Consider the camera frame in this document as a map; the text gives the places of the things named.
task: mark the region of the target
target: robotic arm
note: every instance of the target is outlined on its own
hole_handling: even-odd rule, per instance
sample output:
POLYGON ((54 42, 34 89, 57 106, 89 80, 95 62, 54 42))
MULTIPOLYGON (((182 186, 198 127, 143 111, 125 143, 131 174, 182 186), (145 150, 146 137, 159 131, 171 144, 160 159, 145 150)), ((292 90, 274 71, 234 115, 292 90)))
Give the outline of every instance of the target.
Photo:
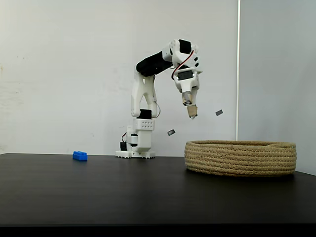
MULTIPOLYGON (((198 115, 196 95, 199 89, 198 75, 202 73, 199 67, 198 46, 191 45, 189 41, 173 40, 163 50, 152 55, 136 66, 136 71, 143 77, 152 77, 170 68, 175 67, 171 78, 182 93, 183 104, 188 107, 190 118, 198 115)), ((133 111, 135 117, 140 111, 133 111)))
POLYGON ((157 98, 154 81, 156 75, 174 66, 171 78, 182 94, 183 105, 187 106, 191 119, 198 115, 196 95, 199 89, 198 75, 202 72, 197 55, 198 46, 182 39, 171 41, 161 52, 145 58, 136 65, 135 82, 132 90, 131 112, 135 117, 133 126, 127 127, 126 140, 122 138, 117 157, 153 158, 151 148, 152 131, 157 118, 157 98), (142 97, 148 109, 140 109, 142 97))

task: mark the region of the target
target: table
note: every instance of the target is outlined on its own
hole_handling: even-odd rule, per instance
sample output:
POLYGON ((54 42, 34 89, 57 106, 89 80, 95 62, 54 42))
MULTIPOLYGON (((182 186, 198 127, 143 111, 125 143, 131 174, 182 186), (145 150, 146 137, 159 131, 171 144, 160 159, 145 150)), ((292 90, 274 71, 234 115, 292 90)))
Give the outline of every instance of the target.
POLYGON ((315 226, 316 177, 300 172, 233 178, 186 170, 176 157, 0 155, 7 235, 304 235, 315 226))

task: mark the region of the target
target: jute basket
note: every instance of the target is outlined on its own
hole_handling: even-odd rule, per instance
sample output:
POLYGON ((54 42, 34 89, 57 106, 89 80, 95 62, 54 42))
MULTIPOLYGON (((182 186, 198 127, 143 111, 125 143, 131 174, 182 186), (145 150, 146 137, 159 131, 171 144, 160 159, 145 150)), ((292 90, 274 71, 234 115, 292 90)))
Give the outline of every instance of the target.
POLYGON ((229 176, 281 176, 296 168, 296 144, 257 141, 191 141, 189 170, 229 176))

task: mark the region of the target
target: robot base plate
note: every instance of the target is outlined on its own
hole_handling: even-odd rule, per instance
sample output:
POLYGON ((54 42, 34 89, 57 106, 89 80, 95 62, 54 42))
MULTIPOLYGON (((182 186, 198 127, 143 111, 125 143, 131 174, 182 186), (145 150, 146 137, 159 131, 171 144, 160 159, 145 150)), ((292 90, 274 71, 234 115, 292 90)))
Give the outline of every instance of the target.
POLYGON ((152 159, 156 157, 155 152, 136 152, 136 151, 116 151, 115 156, 119 158, 146 158, 152 159))

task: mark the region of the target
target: blue block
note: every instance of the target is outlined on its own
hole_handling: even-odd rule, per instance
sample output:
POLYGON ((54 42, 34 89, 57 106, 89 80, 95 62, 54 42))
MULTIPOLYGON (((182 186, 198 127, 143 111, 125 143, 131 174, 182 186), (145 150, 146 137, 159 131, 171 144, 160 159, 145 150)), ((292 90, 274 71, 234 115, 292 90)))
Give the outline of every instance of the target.
POLYGON ((86 152, 74 152, 73 153, 73 159, 81 160, 81 161, 87 161, 88 156, 86 152))

